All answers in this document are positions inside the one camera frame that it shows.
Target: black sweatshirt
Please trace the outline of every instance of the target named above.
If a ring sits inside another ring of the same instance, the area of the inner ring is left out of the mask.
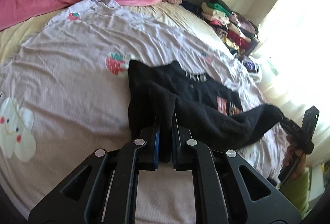
[[[260,140],[283,115],[277,107],[268,104],[241,113],[237,92],[208,74],[189,74],[178,62],[151,68],[131,60],[128,79],[132,138],[138,138],[143,128],[152,126],[157,114],[161,124],[161,161],[170,159],[174,113],[178,125],[189,128],[194,139],[222,152]]]

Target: pile of clothes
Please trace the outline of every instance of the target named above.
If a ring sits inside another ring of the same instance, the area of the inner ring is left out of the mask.
[[[238,61],[245,66],[247,72],[253,78],[256,83],[260,83],[262,79],[262,73],[260,66],[256,63],[255,59],[251,56],[236,55]]]
[[[222,0],[203,2],[201,7],[183,1],[181,6],[205,20],[233,55],[248,55],[259,43],[258,28]]]

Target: red clothing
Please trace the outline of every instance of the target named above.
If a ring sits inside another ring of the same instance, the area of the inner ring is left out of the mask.
[[[241,38],[232,30],[228,31],[227,38],[229,38],[232,42],[236,43],[236,45],[239,46],[241,49],[247,50],[251,46],[250,43],[248,43],[246,40]]]

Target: hand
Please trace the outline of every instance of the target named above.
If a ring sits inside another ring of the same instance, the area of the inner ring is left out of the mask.
[[[306,163],[307,163],[306,154],[303,153],[301,149],[295,150],[293,148],[293,146],[291,145],[293,140],[290,136],[286,136],[286,139],[290,143],[290,146],[288,146],[288,148],[286,149],[286,154],[283,159],[283,164],[285,166],[288,166],[290,164],[290,160],[292,159],[293,153],[295,153],[298,157],[301,157],[296,169],[292,172],[292,174],[289,177],[289,180],[295,180],[303,173],[305,173]]]

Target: white curtain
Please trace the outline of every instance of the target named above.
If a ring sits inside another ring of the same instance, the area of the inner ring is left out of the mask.
[[[330,160],[330,0],[278,0],[259,26],[259,84],[266,100],[301,125],[320,111],[309,164]]]

